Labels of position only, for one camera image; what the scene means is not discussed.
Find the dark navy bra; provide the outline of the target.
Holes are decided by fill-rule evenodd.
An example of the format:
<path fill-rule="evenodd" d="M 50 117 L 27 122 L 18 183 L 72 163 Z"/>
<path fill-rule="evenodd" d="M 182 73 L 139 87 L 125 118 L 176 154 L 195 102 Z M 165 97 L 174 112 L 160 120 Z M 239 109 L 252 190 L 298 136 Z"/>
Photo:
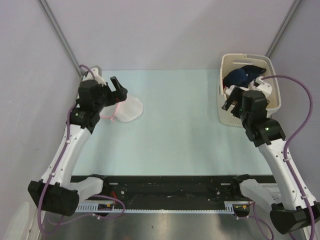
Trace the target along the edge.
<path fill-rule="evenodd" d="M 247 88 L 252 81 L 266 71 L 266 68 L 255 65 L 245 65 L 229 72 L 228 75 L 223 78 L 222 83 L 224 87 L 228 88 L 231 85 Z"/>

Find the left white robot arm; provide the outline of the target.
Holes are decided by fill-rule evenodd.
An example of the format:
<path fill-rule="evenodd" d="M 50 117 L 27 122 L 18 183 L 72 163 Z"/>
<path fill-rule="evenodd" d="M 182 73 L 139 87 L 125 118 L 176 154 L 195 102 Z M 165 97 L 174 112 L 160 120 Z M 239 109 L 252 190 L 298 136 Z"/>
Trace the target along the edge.
<path fill-rule="evenodd" d="M 110 80 L 115 90 L 99 75 L 80 83 L 76 104 L 67 114 L 64 136 L 54 159 L 40 180 L 32 180 L 27 188 L 39 210 L 70 217 L 80 202 L 94 195 L 100 200 L 110 196 L 107 176 L 91 174 L 82 181 L 71 181 L 80 153 L 92 136 L 103 108 L 127 99 L 127 89 L 115 76 Z"/>

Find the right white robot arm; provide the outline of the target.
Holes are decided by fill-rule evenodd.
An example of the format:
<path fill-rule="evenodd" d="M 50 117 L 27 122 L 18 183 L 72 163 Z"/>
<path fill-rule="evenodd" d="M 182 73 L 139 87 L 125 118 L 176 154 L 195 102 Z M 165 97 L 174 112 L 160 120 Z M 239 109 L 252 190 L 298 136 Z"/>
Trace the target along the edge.
<path fill-rule="evenodd" d="M 259 90 L 243 90 L 234 86 L 222 109 L 239 118 L 246 136 L 266 160 L 278 191 L 270 190 L 248 174 L 232 179 L 230 194 L 237 200 L 249 198 L 263 207 L 276 230 L 285 235 L 311 227 L 320 220 L 320 203 L 304 183 L 290 154 L 285 133 L 274 119 L 267 116 L 268 100 Z"/>

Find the white mesh laundry bag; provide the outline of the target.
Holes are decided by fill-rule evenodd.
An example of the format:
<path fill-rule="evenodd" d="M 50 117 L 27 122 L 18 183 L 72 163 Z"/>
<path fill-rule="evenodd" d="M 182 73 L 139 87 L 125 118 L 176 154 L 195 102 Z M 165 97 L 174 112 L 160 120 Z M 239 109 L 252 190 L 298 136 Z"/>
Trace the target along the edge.
<path fill-rule="evenodd" d="M 143 110 L 144 106 L 140 99 L 128 94 L 125 101 L 103 108 L 100 117 L 112 122 L 118 120 L 127 123 L 137 119 L 143 113 Z"/>

